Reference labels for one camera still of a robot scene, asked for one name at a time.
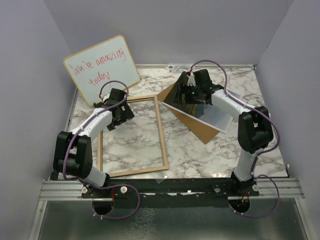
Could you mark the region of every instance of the lavender wall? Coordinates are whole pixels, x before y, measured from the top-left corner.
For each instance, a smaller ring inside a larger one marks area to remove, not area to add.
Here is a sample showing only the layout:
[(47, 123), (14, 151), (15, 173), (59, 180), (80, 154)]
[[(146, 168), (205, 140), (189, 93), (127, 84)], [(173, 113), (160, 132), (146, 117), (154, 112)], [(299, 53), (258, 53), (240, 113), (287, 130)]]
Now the lavender wall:
[(137, 64), (257, 64), (293, 0), (44, 0), (71, 52), (124, 35)]
[(319, 0), (293, 2), (257, 66), (257, 79), (320, 238), (319, 13)]
[(42, 0), (0, 7), (0, 239), (28, 239), (75, 86), (70, 51)]

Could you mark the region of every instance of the empty wooden frame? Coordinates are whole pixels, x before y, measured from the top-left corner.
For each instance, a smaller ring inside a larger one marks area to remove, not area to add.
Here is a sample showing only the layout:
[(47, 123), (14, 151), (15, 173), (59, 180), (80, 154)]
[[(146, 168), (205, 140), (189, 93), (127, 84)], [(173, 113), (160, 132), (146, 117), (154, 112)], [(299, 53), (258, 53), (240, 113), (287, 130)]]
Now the empty wooden frame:
[[(150, 173), (150, 172), (156, 172), (156, 171), (169, 169), (167, 151), (166, 151), (166, 145), (165, 145), (165, 137), (164, 137), (164, 131), (162, 129), (160, 109), (159, 109), (157, 95), (130, 97), (127, 99), (127, 103), (136, 103), (136, 102), (150, 101), (150, 100), (154, 101), (154, 106), (155, 106), (155, 116), (156, 116), (156, 121), (157, 121), (157, 126), (158, 126), (158, 132), (159, 132), (160, 148), (161, 148), (161, 152), (162, 152), (163, 166), (138, 169), (138, 170), (131, 170), (131, 171), (116, 172), (116, 173), (109, 173), (108, 172), (110, 177), (121, 177), (121, 176), (134, 175), (134, 174), (144, 174), (144, 173)], [(98, 136), (97, 157), (98, 157), (98, 162), (97, 162), (98, 169), (103, 171), (103, 132), (102, 131), (100, 132), (100, 134)]]

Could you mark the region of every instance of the marble surface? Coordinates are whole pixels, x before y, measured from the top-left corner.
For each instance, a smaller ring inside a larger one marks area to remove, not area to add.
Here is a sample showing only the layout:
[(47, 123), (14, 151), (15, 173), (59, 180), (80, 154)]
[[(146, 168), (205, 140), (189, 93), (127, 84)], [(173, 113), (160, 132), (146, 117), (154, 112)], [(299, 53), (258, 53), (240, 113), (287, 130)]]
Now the marble surface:
[[(129, 96), (158, 94), (174, 83), (179, 73), (165, 68), (138, 69), (141, 81), (129, 88)], [(254, 106), (264, 105), (254, 71), (250, 67), (226, 68), (228, 89), (242, 94), (242, 100)], [(213, 82), (223, 85), (224, 75), (218, 68), (209, 69)], [(125, 172), (162, 164), (160, 140), (154, 103), (130, 103), (135, 118), (103, 134), (103, 171)], [(159, 102), (169, 169), (123, 178), (210, 178), (229, 177), (237, 165), (241, 148), (237, 141), (238, 124), (233, 121), (227, 134), (219, 133), (203, 144), (174, 114)], [(92, 112), (79, 94), (70, 128), (82, 123)], [(97, 165), (97, 139), (92, 143), (93, 161)], [(279, 149), (261, 155), (255, 175), (286, 177), (287, 172)]]

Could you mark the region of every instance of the whiteboard wooden frame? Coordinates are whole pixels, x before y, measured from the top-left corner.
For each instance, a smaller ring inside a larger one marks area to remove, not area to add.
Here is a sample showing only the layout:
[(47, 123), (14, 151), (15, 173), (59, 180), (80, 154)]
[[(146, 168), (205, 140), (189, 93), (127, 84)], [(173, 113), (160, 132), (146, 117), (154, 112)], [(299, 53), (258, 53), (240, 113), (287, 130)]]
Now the whiteboard wooden frame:
[[(134, 175), (134, 174), (145, 174), (145, 173), (169, 169), (166, 144), (165, 144), (165, 137), (164, 137), (164, 131), (162, 128), (162, 123), (161, 123), (160, 109), (159, 109), (157, 95), (130, 97), (127, 99), (127, 103), (136, 103), (136, 102), (150, 101), (150, 100), (154, 101), (154, 106), (155, 106), (155, 116), (156, 116), (156, 121), (157, 121), (157, 125), (158, 125), (158, 131), (159, 131), (159, 139), (160, 139), (160, 147), (161, 147), (161, 152), (162, 152), (163, 166), (138, 169), (138, 170), (131, 170), (131, 171), (116, 172), (116, 173), (108, 173), (110, 175), (110, 177), (121, 177), (121, 176), (128, 176), (128, 175)], [(100, 170), (103, 171), (103, 132), (102, 131), (98, 137), (98, 163), (97, 163), (97, 165), (98, 165), (98, 168), (100, 166), (101, 167)]]
[(74, 53), (74, 54), (72, 54), (72, 55), (70, 55), (70, 56), (67, 56), (67, 57), (65, 57), (65, 58), (63, 59), (63, 65), (64, 65), (65, 69), (67, 70), (69, 76), (71, 77), (72, 81), (73, 81), (74, 84), (76, 85), (76, 88), (78, 89), (78, 91), (81, 93), (81, 95), (82, 95), (84, 101), (86, 102), (86, 104), (88, 104), (88, 105), (91, 106), (91, 107), (93, 107), (94, 105), (93, 105), (93, 104), (91, 105), (91, 104), (89, 104), (89, 103), (87, 102), (87, 99), (85, 98), (84, 94), (82, 93), (81, 89), (79, 88), (76, 80), (73, 78), (72, 73), (69, 71), (69, 69), (68, 69), (68, 67), (67, 67), (67, 65), (66, 65), (66, 60), (69, 59), (69, 58), (71, 58), (71, 57), (73, 57), (73, 56), (75, 56), (75, 55), (78, 55), (78, 54), (80, 54), (80, 53), (83, 53), (83, 52), (85, 52), (85, 51), (87, 51), (87, 50), (89, 50), (89, 49), (95, 48), (95, 47), (97, 47), (97, 46), (99, 46), (99, 45), (101, 45), (101, 44), (104, 44), (104, 43), (106, 43), (106, 42), (109, 42), (109, 41), (111, 41), (111, 40), (113, 40), (113, 39), (115, 39), (115, 38), (118, 38), (118, 37), (122, 37), (122, 38), (123, 38), (124, 43), (125, 43), (125, 46), (126, 46), (126, 48), (128, 49), (128, 52), (129, 52), (130, 57), (131, 57), (131, 59), (132, 59), (132, 62), (133, 62), (133, 64), (134, 64), (135, 70), (136, 70), (136, 72), (137, 72), (137, 74), (138, 74), (138, 76), (139, 76), (139, 79), (138, 79), (136, 82), (134, 82), (134, 83), (132, 83), (132, 84), (130, 84), (130, 85), (127, 86), (127, 87), (129, 88), (129, 87), (137, 84), (138, 82), (140, 82), (141, 76), (140, 76), (139, 71), (138, 71), (138, 69), (137, 69), (137, 65), (136, 65), (136, 63), (135, 63), (135, 60), (134, 60), (134, 58), (132, 57), (132, 54), (131, 54), (131, 52), (130, 52), (130, 49), (129, 49), (129, 47), (128, 47), (128, 44), (127, 44), (127, 42), (126, 42), (126, 39), (125, 39), (125, 37), (124, 37), (123, 35), (114, 36), (114, 37), (109, 38), (109, 39), (107, 39), (107, 40), (105, 40), (105, 41), (103, 41), (103, 42), (100, 42), (100, 43), (96, 44), (96, 45), (93, 45), (93, 46), (88, 47), (88, 48), (86, 48), (86, 49), (84, 49), (84, 50), (78, 51), (78, 52), (76, 52), (76, 53)]

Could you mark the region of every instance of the cardboard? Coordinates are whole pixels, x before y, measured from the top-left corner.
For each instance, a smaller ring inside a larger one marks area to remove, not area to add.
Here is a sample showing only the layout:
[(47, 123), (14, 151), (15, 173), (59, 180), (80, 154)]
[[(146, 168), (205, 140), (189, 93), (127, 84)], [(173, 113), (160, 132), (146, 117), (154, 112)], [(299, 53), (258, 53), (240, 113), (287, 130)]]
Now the cardboard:
[[(169, 87), (167, 87), (165, 90), (160, 92), (158, 96), (158, 100), (160, 102), (163, 102), (171, 89), (173, 88), (175, 84), (173, 83)], [(176, 111), (170, 107), (167, 107), (186, 127), (193, 132), (194, 135), (196, 135), (204, 144), (207, 144), (211, 141), (218, 133), (219, 131), (203, 124), (202, 122), (199, 122), (198, 120), (195, 120), (179, 111)]]

